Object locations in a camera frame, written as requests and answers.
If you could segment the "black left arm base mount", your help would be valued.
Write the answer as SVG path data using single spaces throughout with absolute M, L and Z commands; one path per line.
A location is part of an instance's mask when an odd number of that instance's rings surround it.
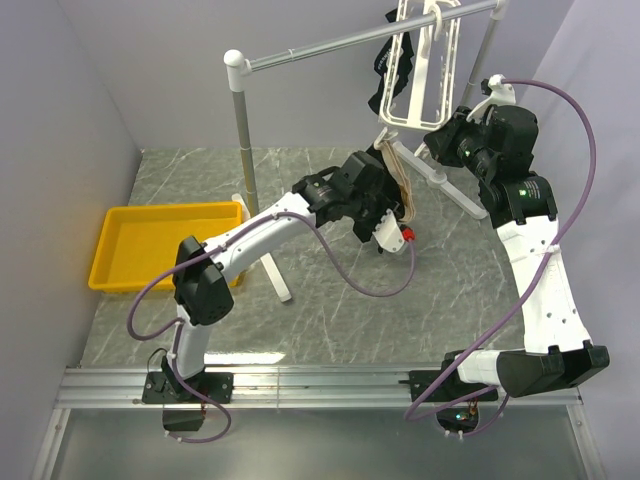
M 186 380 L 186 384 L 201 395 L 206 395 L 219 404 L 229 404 L 234 386 L 231 372 L 203 371 Z M 200 398 L 187 391 L 178 382 L 171 370 L 149 372 L 141 397 L 143 404 L 186 404 L 200 402 Z

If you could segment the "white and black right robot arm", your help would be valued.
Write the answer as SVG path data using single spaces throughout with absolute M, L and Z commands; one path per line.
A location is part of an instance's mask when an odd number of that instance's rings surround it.
M 491 105 L 479 117 L 458 107 L 424 142 L 444 166 L 465 168 L 478 181 L 479 198 L 501 241 L 523 304 L 520 350 L 477 349 L 449 358 L 442 391 L 460 400 L 476 384 L 512 397 L 574 388 L 607 368 L 606 347 L 594 344 L 571 292 L 561 249 L 558 210 L 548 180 L 531 164 L 538 121 L 515 105 Z

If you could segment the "black underwear with beige waistband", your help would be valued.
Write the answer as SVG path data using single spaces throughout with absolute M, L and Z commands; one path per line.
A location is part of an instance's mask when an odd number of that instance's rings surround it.
M 415 217 L 411 182 L 397 154 L 387 140 L 373 142 L 366 149 L 366 153 L 381 165 L 383 171 L 375 183 L 373 193 L 375 214 L 372 220 L 372 233 L 382 215 L 387 209 L 390 209 L 400 225 L 407 245 L 408 242 L 413 242 L 416 239 L 415 232 L 411 228 L 411 222 Z M 378 245 L 377 248 L 379 253 L 386 252 Z

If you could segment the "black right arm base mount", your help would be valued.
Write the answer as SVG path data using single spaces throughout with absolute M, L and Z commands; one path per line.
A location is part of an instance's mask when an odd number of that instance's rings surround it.
M 407 380 L 400 380 L 399 384 L 409 387 L 411 400 L 415 401 L 440 375 L 440 371 L 411 370 L 408 372 Z M 426 402 L 446 403 L 465 395 L 477 392 L 486 388 L 482 383 L 464 383 L 457 373 L 449 376 L 434 392 L 426 399 Z

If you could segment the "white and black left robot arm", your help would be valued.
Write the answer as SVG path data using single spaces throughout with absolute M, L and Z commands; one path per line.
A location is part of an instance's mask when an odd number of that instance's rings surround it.
M 181 242 L 173 276 L 178 315 L 184 321 L 170 365 L 166 390 L 178 401 L 195 399 L 202 388 L 204 354 L 213 324 L 234 306 L 229 284 L 264 255 L 328 223 L 353 222 L 363 243 L 398 254 L 406 246 L 400 188 L 383 163 L 365 151 L 341 166 L 304 176 L 271 207 L 216 237 Z

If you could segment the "white clip hanger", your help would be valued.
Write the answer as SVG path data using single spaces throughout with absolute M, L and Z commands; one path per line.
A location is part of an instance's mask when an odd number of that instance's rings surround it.
M 425 134 L 451 117 L 461 20 L 444 14 L 458 1 L 400 1 L 390 22 L 435 14 L 436 23 L 415 32 L 397 33 L 374 61 L 381 80 L 369 107 L 381 124 Z

